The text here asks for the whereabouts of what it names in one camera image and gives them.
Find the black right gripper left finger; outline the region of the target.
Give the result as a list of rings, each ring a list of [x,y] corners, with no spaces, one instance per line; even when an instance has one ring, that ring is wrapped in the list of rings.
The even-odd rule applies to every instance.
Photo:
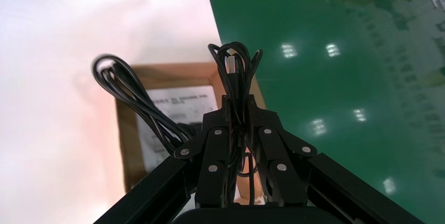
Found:
[[[178,186],[182,205],[194,199],[196,207],[237,207],[235,160],[238,144],[233,137],[230,100],[222,96],[219,110],[204,114],[201,131],[175,151],[181,165]]]

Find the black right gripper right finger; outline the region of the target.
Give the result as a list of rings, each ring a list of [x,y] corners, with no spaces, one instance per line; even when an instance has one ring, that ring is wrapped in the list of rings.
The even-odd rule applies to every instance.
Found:
[[[317,149],[283,128],[276,112],[247,100],[247,144],[253,154],[261,186],[269,202],[277,205],[306,205],[311,169],[307,164]]]

